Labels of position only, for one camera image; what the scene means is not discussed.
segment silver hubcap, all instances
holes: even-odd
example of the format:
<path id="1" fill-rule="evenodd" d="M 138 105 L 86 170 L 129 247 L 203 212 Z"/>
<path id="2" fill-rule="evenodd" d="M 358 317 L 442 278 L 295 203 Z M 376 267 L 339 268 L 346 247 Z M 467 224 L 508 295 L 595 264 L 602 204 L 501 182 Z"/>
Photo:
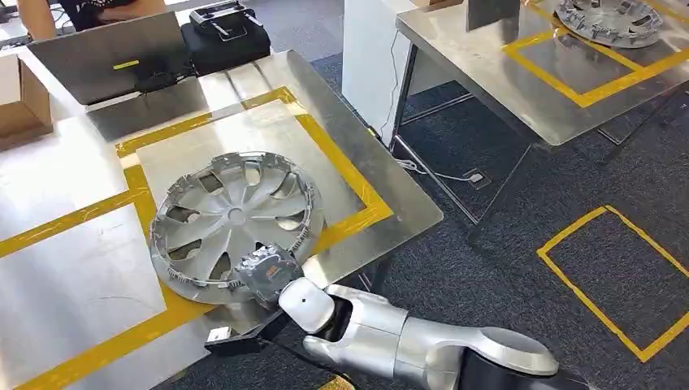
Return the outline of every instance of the silver hubcap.
<path id="1" fill-rule="evenodd" d="M 304 171 L 277 154 L 225 154 L 168 189 L 151 226 L 151 258 L 184 297 L 243 301 L 232 294 L 242 256 L 278 245 L 303 263 L 322 227 L 322 201 Z"/>

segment person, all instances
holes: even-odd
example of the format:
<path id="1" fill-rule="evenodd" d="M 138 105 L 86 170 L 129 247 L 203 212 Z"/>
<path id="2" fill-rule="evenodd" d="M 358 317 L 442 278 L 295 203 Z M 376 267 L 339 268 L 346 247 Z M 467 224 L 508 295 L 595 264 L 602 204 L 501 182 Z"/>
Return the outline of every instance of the person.
<path id="1" fill-rule="evenodd" d="M 163 0 L 59 0 L 59 2 L 76 31 L 165 12 Z M 57 36 L 47 0 L 17 0 L 17 8 L 22 23 L 34 41 Z"/>

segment white wall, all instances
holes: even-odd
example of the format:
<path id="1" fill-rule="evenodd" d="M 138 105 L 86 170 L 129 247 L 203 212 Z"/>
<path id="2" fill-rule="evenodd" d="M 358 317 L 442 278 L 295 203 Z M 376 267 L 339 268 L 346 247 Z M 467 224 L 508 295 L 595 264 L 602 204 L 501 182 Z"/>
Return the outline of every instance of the white wall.
<path id="1" fill-rule="evenodd" d="M 392 139 L 397 99 L 410 52 L 410 41 L 397 32 L 395 21 L 398 13 L 414 8 L 409 0 L 344 0 L 342 93 L 385 145 Z M 409 93 L 450 80 L 419 51 Z"/>

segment cardboard box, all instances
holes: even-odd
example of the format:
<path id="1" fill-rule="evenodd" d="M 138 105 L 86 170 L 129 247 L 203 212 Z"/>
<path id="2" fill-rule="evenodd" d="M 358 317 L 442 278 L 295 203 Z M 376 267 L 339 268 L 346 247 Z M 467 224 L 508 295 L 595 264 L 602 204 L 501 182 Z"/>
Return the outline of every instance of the cardboard box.
<path id="1" fill-rule="evenodd" d="M 433 4 L 437 4 L 439 2 L 444 1 L 445 0 L 411 0 L 412 3 L 416 4 L 419 7 L 432 6 Z"/>
<path id="2" fill-rule="evenodd" d="M 52 132 L 46 87 L 16 55 L 0 57 L 0 147 Z"/>

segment person's arm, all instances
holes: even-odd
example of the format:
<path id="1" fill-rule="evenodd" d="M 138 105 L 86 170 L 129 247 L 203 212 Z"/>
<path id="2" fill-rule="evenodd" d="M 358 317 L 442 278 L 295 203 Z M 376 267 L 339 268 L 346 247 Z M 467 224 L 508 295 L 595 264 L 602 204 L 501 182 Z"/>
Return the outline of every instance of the person's arm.
<path id="1" fill-rule="evenodd" d="M 165 2 L 163 0 L 135 0 L 133 3 L 126 6 L 106 8 L 98 18 L 102 22 L 107 23 L 162 14 L 165 10 Z"/>
<path id="2" fill-rule="evenodd" d="M 17 0 L 19 17 L 35 41 L 55 38 L 55 22 L 46 0 Z"/>

